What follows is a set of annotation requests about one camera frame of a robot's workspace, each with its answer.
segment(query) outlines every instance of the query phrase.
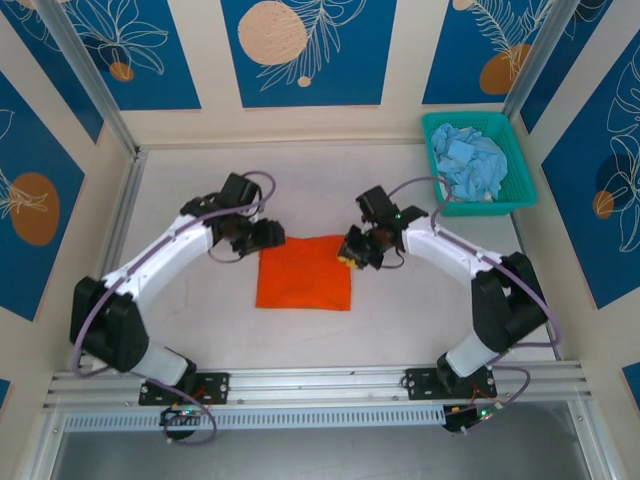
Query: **floral wall print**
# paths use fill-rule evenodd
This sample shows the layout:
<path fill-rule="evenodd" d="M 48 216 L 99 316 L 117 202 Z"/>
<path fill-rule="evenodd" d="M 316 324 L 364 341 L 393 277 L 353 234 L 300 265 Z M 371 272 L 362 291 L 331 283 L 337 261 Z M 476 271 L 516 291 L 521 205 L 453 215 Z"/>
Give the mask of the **floral wall print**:
<path fill-rule="evenodd" d="M 245 108 L 379 105 L 395 0 L 222 0 Z"/>
<path fill-rule="evenodd" d="M 529 132 L 533 131 L 612 2 L 613 0 L 580 0 L 564 29 L 564 35 L 520 110 Z"/>
<path fill-rule="evenodd" d="M 638 410 L 640 410 L 640 362 L 627 365 L 622 369 L 624 377 L 629 385 L 629 390 L 636 401 Z"/>
<path fill-rule="evenodd" d="M 104 121 L 30 0 L 0 0 L 0 11 L 22 39 L 80 124 L 98 141 Z"/>
<path fill-rule="evenodd" d="M 598 308 L 640 286 L 640 32 L 542 164 Z"/>
<path fill-rule="evenodd" d="M 2 415 L 2 407 L 9 397 L 11 382 L 0 378 L 0 415 Z"/>
<path fill-rule="evenodd" d="M 58 1 L 122 110 L 200 109 L 166 0 Z M 32 8 L 28 0 L 0 2 Z M 30 12 L 25 30 L 55 56 L 57 46 Z"/>
<path fill-rule="evenodd" d="M 501 102 L 554 0 L 451 0 L 424 104 Z"/>
<path fill-rule="evenodd" d="M 84 173 L 0 73 L 0 307 L 34 320 Z"/>

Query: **plastic basket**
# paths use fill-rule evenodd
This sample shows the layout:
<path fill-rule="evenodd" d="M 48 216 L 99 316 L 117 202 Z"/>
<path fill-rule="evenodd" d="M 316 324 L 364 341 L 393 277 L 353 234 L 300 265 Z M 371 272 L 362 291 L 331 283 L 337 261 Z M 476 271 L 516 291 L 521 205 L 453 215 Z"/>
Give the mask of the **plastic basket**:
<path fill-rule="evenodd" d="M 529 176 L 527 165 L 518 146 L 509 119 L 495 112 L 443 112 L 429 113 L 422 117 L 422 128 L 427 143 L 427 155 L 432 174 L 438 175 L 436 158 L 431 144 L 431 135 L 442 124 L 450 123 L 456 128 L 473 127 L 491 138 L 507 157 L 507 176 L 501 182 L 498 200 L 493 202 L 449 202 L 443 215 L 488 216 L 506 215 L 517 208 L 529 207 L 536 203 L 536 190 Z M 444 202 L 442 189 L 435 186 L 438 203 Z"/>

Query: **orange cloth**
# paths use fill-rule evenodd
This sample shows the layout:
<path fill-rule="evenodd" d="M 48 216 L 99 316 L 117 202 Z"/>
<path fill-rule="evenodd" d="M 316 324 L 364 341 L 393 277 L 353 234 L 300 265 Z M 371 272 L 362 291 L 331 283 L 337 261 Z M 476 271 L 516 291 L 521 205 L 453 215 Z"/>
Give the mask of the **orange cloth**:
<path fill-rule="evenodd" d="M 351 310 L 351 269 L 338 261 L 344 237 L 287 237 L 260 252 L 258 308 Z"/>

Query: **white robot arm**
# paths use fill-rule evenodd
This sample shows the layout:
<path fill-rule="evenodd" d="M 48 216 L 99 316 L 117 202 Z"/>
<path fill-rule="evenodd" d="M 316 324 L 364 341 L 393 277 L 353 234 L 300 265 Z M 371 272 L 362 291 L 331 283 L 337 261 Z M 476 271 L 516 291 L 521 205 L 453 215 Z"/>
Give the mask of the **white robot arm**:
<path fill-rule="evenodd" d="M 71 341 L 120 372 L 188 391 L 195 364 L 153 342 L 144 320 L 164 286 L 222 239 L 241 257 L 284 243 L 279 223 L 258 221 L 247 212 L 256 195 L 261 196 L 257 184 L 232 174 L 220 192 L 185 204 L 171 226 L 129 263 L 100 281 L 82 279 L 74 292 Z M 102 306 L 95 311 L 98 302 Z"/>
<path fill-rule="evenodd" d="M 448 398 L 470 395 L 478 372 L 486 370 L 486 365 L 547 321 L 531 296 L 501 271 L 508 270 L 542 298 L 533 267 L 525 255 L 516 252 L 506 257 L 475 247 L 432 222 L 417 207 L 400 211 L 379 186 L 365 192 L 356 202 L 363 220 L 371 227 L 365 230 L 351 227 L 338 253 L 343 262 L 354 268 L 371 265 L 379 269 L 384 252 L 398 248 L 439 266 L 471 289 L 473 332 L 438 359 L 434 372 Z"/>

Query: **blue latex glove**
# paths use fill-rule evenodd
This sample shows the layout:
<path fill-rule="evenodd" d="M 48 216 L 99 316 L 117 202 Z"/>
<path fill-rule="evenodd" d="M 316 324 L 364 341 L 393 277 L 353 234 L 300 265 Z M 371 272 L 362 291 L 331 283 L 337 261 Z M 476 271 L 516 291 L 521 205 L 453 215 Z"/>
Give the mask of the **blue latex glove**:
<path fill-rule="evenodd" d="M 458 130 L 445 123 L 433 132 L 431 143 L 438 173 L 452 185 L 455 197 L 478 202 L 489 192 L 498 198 L 500 182 L 507 176 L 507 157 L 493 140 L 474 128 Z"/>

